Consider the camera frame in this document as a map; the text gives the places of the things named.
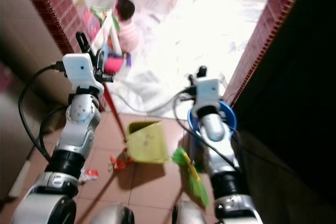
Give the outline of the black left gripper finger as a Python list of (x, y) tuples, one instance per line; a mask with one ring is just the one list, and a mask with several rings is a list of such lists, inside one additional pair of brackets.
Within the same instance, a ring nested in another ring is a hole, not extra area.
[(75, 38), (77, 40), (79, 48), (81, 49), (81, 53), (91, 54), (91, 46), (90, 46), (90, 44), (88, 42), (88, 39), (86, 37), (86, 33), (81, 32), (80, 30), (78, 30), (75, 33)]

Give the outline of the yellow dustpan with red handle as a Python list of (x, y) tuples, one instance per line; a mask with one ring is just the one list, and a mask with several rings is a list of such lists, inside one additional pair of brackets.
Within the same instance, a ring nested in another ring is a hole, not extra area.
[(107, 103), (110, 113), (116, 121), (121, 133), (122, 153), (127, 153), (132, 157), (132, 163), (163, 164), (170, 159), (170, 153), (165, 140), (163, 123), (159, 120), (148, 120), (147, 113), (136, 112), (132, 116), (136, 121), (127, 121), (124, 123), (122, 116), (125, 113), (119, 113), (114, 98), (122, 101), (123, 97), (118, 96), (108, 83), (103, 85), (103, 97)]

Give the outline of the pink toy bucket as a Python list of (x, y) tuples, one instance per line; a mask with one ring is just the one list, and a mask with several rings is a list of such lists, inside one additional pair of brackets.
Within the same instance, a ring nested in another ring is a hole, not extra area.
[(123, 56), (109, 56), (104, 63), (103, 72), (106, 74), (116, 74), (125, 66)]

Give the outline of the pink and green toy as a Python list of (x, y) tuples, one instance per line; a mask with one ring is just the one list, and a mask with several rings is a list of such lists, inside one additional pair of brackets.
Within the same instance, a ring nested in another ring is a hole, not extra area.
[(111, 7), (84, 7), (81, 9), (80, 15), (82, 22), (84, 22), (84, 25), (86, 26), (86, 34), (90, 41), (92, 41), (98, 34), (98, 31), (101, 29), (104, 20), (110, 16), (112, 17), (116, 31), (119, 32), (120, 30), (119, 22), (113, 8)]

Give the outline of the blue plastic bucket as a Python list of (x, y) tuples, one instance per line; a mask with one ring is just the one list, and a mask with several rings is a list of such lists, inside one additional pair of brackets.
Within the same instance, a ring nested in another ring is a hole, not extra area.
[(202, 118), (191, 115), (191, 109), (188, 111), (189, 136), (196, 140), (205, 138), (210, 142), (221, 142), (233, 137), (232, 130), (237, 128), (237, 116), (233, 109), (224, 101), (220, 101), (220, 113), (208, 114)]

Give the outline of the small child in pink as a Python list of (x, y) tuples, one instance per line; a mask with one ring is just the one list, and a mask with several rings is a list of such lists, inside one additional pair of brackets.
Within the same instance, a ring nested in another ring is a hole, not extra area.
[(118, 40), (122, 52), (136, 53), (141, 41), (141, 32), (133, 20), (136, 6), (131, 0), (116, 0), (114, 13), (118, 19)]

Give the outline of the red litter scraps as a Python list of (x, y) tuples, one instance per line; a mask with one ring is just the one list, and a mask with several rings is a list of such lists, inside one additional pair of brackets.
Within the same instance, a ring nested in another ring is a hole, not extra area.
[(110, 156), (110, 164), (108, 165), (109, 172), (116, 172), (126, 169), (128, 164), (132, 164), (133, 159), (127, 153), (119, 154), (117, 157)]

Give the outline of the white and red wrapper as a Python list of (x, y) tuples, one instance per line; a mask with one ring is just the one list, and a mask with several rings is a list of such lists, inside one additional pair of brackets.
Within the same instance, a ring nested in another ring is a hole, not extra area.
[(90, 181), (98, 180), (99, 172), (95, 169), (82, 169), (81, 176), (79, 177), (79, 182), (81, 184), (88, 183)]

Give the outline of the silver robot right leg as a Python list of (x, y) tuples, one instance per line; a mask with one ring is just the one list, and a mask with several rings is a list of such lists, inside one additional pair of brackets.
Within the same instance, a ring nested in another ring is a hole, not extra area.
[(192, 201), (180, 200), (173, 207), (171, 224), (217, 224), (203, 215), (200, 207)]

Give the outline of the silver robot leg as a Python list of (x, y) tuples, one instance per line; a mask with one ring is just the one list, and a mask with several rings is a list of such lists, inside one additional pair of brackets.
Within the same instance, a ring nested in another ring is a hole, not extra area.
[(192, 201), (180, 200), (173, 207), (171, 224), (217, 224), (203, 215), (200, 207)]
[(113, 204), (99, 209), (87, 224), (134, 224), (131, 209), (121, 204)]

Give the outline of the silver robot left leg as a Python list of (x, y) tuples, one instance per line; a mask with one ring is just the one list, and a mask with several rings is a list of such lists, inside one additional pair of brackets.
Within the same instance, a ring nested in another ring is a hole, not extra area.
[(121, 204), (113, 204), (99, 209), (87, 224), (134, 224), (131, 209)]

